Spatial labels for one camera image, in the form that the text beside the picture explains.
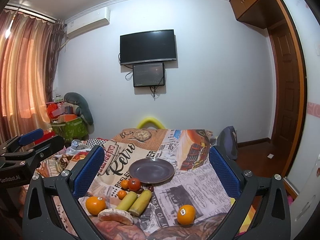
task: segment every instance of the checkered cloth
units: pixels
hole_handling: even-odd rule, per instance
[[[101,139],[101,138],[96,138],[96,139],[88,139],[86,145],[93,148],[93,146],[95,145],[100,145],[103,146],[103,144],[105,142],[107,142],[108,140],[106,139]]]

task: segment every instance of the red tomato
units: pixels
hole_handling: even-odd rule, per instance
[[[128,181],[129,190],[137,191],[141,188],[141,182],[137,178],[131,178]]]

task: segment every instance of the yellow tube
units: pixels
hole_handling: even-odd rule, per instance
[[[152,123],[154,124],[158,129],[165,129],[162,123],[160,123],[156,118],[153,117],[147,117],[143,119],[138,125],[137,128],[141,129],[146,123]]]

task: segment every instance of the curtain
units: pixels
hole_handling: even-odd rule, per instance
[[[1,142],[34,129],[46,130],[45,63],[53,24],[12,11],[0,15]]]
[[[57,20],[52,28],[45,67],[45,93],[47,102],[52,101],[53,81],[56,75],[58,56],[64,35],[64,21]]]

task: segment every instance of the wooden floor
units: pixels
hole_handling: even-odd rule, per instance
[[[236,163],[242,170],[250,170],[259,177],[271,178],[274,174],[281,174],[288,154],[284,154],[272,143],[263,142],[238,148]],[[252,206],[257,210],[261,197],[255,197]]]

